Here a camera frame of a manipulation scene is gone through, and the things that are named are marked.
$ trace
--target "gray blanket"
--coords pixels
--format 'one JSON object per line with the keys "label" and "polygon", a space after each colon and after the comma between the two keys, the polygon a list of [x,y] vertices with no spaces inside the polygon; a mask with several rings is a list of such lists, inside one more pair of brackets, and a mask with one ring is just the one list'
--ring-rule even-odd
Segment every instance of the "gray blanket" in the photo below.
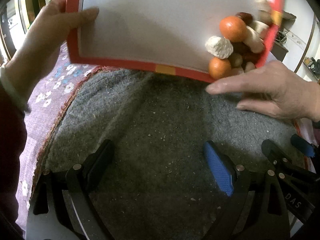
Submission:
{"label": "gray blanket", "polygon": [[227,199],[202,153],[205,141],[213,140],[250,171],[272,167],[261,152],[267,138],[303,164],[302,154],[290,145],[295,133],[290,123],[238,111],[239,94],[211,96],[206,85],[130,70],[95,75],[60,122],[45,166],[69,169],[111,139],[114,161],[90,194],[111,234],[116,239],[201,239]]}

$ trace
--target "bracelet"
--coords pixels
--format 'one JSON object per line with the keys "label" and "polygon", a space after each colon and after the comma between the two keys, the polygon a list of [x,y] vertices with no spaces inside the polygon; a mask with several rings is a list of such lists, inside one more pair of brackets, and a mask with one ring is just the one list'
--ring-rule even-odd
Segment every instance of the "bracelet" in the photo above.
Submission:
{"label": "bracelet", "polygon": [[2,87],[8,94],[8,96],[11,98],[13,103],[16,105],[16,107],[21,111],[25,112],[26,114],[31,113],[31,109],[28,105],[28,101],[22,98],[18,92],[15,90],[11,82],[6,76],[5,68],[4,66],[0,68],[0,82],[2,84]]}

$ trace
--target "blue gripper pad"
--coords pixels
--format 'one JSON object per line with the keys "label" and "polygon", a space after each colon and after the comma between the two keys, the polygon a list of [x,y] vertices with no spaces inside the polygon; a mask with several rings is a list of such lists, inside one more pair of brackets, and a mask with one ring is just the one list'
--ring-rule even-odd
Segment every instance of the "blue gripper pad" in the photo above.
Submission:
{"label": "blue gripper pad", "polygon": [[301,151],[305,156],[313,158],[315,156],[315,149],[311,143],[305,139],[294,134],[291,136],[291,144]]}
{"label": "blue gripper pad", "polygon": [[228,196],[231,196],[233,193],[233,175],[230,168],[228,169],[228,163],[225,163],[221,160],[217,149],[212,141],[207,141],[204,143],[204,154],[207,159],[209,168],[217,181],[217,184],[221,191],[225,192]]}

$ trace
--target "metal screw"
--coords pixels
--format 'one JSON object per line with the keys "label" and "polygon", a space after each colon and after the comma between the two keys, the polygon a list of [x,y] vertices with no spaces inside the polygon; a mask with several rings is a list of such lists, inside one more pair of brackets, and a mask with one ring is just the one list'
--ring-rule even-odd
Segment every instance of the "metal screw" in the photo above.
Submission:
{"label": "metal screw", "polygon": [[74,169],[75,171],[81,169],[81,164],[80,164],[80,163],[76,163],[75,165],[73,165],[73,169]]}
{"label": "metal screw", "polygon": [[274,175],[275,175],[275,172],[274,172],[273,170],[268,170],[268,174],[269,174],[270,176],[274,176]]}
{"label": "metal screw", "polygon": [[236,169],[237,169],[238,171],[244,171],[244,166],[241,165],[241,164],[238,164],[238,165],[236,166]]}
{"label": "metal screw", "polygon": [[42,171],[42,174],[43,175],[48,175],[50,173],[50,170],[49,169],[44,169],[43,171]]}

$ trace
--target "yellow tape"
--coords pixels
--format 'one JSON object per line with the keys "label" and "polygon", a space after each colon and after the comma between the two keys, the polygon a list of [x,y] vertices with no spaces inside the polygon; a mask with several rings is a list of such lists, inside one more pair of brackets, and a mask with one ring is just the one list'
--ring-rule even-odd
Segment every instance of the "yellow tape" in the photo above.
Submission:
{"label": "yellow tape", "polygon": [[280,27],[281,22],[282,22],[282,13],[273,10],[272,14],[271,14],[271,18],[273,20],[273,23]]}
{"label": "yellow tape", "polygon": [[175,76],[176,68],[167,65],[156,65],[156,72]]}

